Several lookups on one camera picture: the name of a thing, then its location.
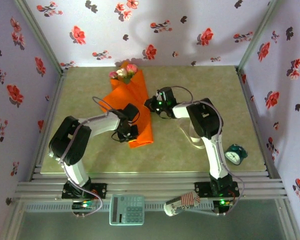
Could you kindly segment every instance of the flower bouquet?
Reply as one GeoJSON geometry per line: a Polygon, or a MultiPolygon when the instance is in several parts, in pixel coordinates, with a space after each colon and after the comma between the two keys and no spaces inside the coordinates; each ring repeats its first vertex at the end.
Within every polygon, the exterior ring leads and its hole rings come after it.
{"type": "MultiPolygon", "coordinates": [[[[153,143],[151,113],[144,106],[149,96],[142,70],[125,61],[119,70],[110,72],[109,77],[112,92],[103,100],[114,109],[124,109],[128,104],[132,104],[139,110],[139,115],[133,120],[137,125],[138,137],[129,142],[130,148],[153,143]]],[[[100,101],[99,103],[105,108],[109,108],[104,102],[100,101]]]]}
{"type": "Polygon", "coordinates": [[[124,82],[125,84],[128,84],[137,72],[138,72],[137,65],[124,62],[121,65],[120,69],[109,73],[109,78],[116,79],[121,82],[124,82]]]}

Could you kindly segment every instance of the orange cloth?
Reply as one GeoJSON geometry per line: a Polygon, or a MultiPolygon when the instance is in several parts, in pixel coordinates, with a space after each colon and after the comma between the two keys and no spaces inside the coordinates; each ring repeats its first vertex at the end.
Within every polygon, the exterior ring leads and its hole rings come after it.
{"type": "MultiPolygon", "coordinates": [[[[124,68],[128,63],[124,63],[121,67],[124,68]]],[[[138,128],[139,136],[136,140],[130,141],[130,148],[137,148],[154,142],[151,126],[150,110],[144,106],[144,103],[149,99],[146,83],[142,70],[139,70],[130,80],[125,84],[122,79],[111,79],[112,92],[108,94],[103,100],[114,109],[124,109],[128,104],[133,104],[139,110],[140,116],[135,122],[138,128]]],[[[99,102],[102,106],[109,108],[102,101],[99,102]]]]}

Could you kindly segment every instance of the wallpaper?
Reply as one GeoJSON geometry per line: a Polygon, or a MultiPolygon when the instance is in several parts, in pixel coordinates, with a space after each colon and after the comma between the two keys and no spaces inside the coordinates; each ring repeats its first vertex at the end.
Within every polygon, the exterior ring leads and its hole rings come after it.
{"type": "Polygon", "coordinates": [[[300,227],[300,1],[282,3],[244,74],[263,144],[300,227]]]}
{"type": "Polygon", "coordinates": [[[58,80],[13,0],[0,0],[0,233],[26,181],[58,80]]]}
{"type": "Polygon", "coordinates": [[[238,65],[270,1],[25,0],[61,67],[238,65]]]}

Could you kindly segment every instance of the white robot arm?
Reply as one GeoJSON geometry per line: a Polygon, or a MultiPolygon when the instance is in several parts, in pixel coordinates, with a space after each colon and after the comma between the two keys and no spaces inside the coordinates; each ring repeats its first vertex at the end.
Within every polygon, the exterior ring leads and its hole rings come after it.
{"type": "MultiPolygon", "coordinates": [[[[194,130],[202,138],[210,164],[210,192],[214,197],[222,196],[233,188],[232,176],[226,169],[222,147],[223,121],[208,98],[202,101],[177,103],[172,89],[164,87],[148,99],[144,105],[159,116],[165,112],[171,119],[190,118],[194,130]]],[[[91,190],[91,179],[85,172],[82,157],[90,138],[114,131],[120,142],[135,140],[138,136],[137,125],[133,119],[138,109],[128,104],[125,109],[112,109],[88,119],[76,119],[72,116],[64,119],[49,143],[49,155],[64,162],[71,183],[91,190]]]]}

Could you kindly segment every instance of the teal alarm clock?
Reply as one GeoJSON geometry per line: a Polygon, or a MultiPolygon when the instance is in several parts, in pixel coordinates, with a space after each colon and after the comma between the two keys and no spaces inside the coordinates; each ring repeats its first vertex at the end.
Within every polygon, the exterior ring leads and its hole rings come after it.
{"type": "Polygon", "coordinates": [[[240,165],[248,157],[248,152],[237,144],[232,144],[225,152],[224,156],[234,165],[240,165]]]}

